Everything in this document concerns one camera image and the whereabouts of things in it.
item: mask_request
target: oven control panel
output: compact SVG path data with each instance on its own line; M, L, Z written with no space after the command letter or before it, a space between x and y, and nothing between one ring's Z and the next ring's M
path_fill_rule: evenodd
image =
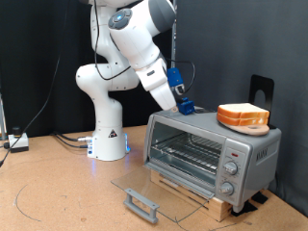
M221 153L217 194L233 205L238 204L240 200L248 151L249 148L237 148L231 145Z

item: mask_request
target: black cable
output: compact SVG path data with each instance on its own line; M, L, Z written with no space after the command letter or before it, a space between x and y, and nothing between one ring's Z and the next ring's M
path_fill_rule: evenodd
M129 68L131 68L131 66L128 66L126 69L124 69L123 71L119 72L117 75L109 78L109 79L105 79L104 76L100 73L98 66L97 66L97 43L98 43L98 38L99 38L99 25L98 25L98 16L97 16L97 8L96 8L96 0L94 0L94 7L95 7L95 17L96 17L96 26L97 26L97 38L96 38L96 44L95 44L95 54L94 54L94 58L95 58L95 68L97 69L97 72L99 74L99 76L106 81L109 80L113 80L114 78L116 78L117 76L123 74L124 72L126 72Z
M63 134L61 134L61 133L59 133L59 132L57 132L57 131L54 131L51 135L58 135L58 136L60 136L60 137L62 137L62 138L64 138L64 139L66 139L66 140L68 140L68 141L78 141L78 139L66 137L65 135L63 135Z
M192 65L192 69L193 69L192 82L191 82L190 86L184 91L184 93L187 93L190 90L190 88L192 87L194 79L195 79L195 66L194 66L193 62L191 62L191 61L176 61L176 60L169 59L169 58L165 58L165 59L168 60L168 61L175 62L175 63L183 63L183 64L191 64Z
M70 143L68 143L68 142L65 142L65 141L62 140L60 137L58 137L58 135L56 135L56 134L51 134L51 135L55 136L55 137L58 138L61 142L65 143L65 144L68 145L68 146L76 147L76 148L88 148L87 145L75 146L75 145L72 145L72 144L70 144Z
M67 2L67 8L66 8L66 12L65 12L65 17L64 17L64 32L63 32L63 36L62 36L62 45L61 45L61 49L60 49L60 54L59 54L59 58L58 58L58 61L57 61L57 65L56 65L56 70L55 70L55 73L54 73L54 76L53 76L53 79L52 79L52 83L51 83L51 87L50 87L50 90L49 90L49 93L48 93L48 96L47 96L47 99L44 103L44 105L42 106L42 108L40 109L40 111L37 113L37 115L30 121L30 123L26 126L26 128L22 131L22 134L24 134L28 128L31 126L31 124L37 119L37 117L41 114L41 112L45 109L49 99L50 99L50 96L51 96L51 92L52 92L52 89L54 87L54 84L55 84L55 79L56 79L56 75L57 75L57 72L58 72L58 67L59 67L59 63L60 63L60 58L61 58L61 55L62 55L62 52L63 52L63 48L64 48L64 35L65 35L65 31L66 31L66 22L67 22L67 13L69 11L69 5L70 5L70 0L68 0ZM0 167L4 164L5 160L7 159L9 153L11 152L12 148L15 146L15 144L20 140L22 136L20 136L17 141L10 147L10 149L8 150L6 156L4 157L4 159L0 162Z

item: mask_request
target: oven knob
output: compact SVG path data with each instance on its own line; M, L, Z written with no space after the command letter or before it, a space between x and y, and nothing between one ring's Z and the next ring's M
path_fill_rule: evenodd
M231 195L233 191L234 191L233 186L228 182L223 183L220 187L220 192L227 195Z
M238 167L234 162L228 162L223 167L230 175L235 175L238 172Z

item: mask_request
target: wooden platform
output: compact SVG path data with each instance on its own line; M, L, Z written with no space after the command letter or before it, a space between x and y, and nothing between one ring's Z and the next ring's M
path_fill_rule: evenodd
M196 208L203 205L199 210L217 221L222 221L231 214L231 204L215 197L212 199L204 197L185 186L167 179L157 171L151 170L151 181L182 198Z

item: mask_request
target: bread slice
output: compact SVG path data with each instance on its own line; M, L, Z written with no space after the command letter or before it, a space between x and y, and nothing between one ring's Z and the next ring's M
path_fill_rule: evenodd
M230 118L269 118L270 112L249 103L218 106L218 113Z
M230 118L221 114L218 114L218 121L232 125L232 126L248 126L248 125L261 125L268 124L267 118L255 117L255 118Z

